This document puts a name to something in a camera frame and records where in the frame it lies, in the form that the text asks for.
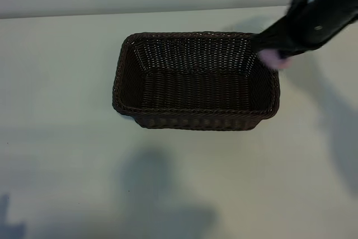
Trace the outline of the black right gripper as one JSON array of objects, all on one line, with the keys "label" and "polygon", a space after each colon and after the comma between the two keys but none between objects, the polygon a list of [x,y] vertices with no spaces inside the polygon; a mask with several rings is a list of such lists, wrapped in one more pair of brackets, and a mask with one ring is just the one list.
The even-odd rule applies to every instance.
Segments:
[{"label": "black right gripper", "polygon": [[288,19],[283,16],[263,32],[252,35],[255,50],[278,49],[280,58],[288,59],[316,50],[357,20],[357,0],[297,1]]}]

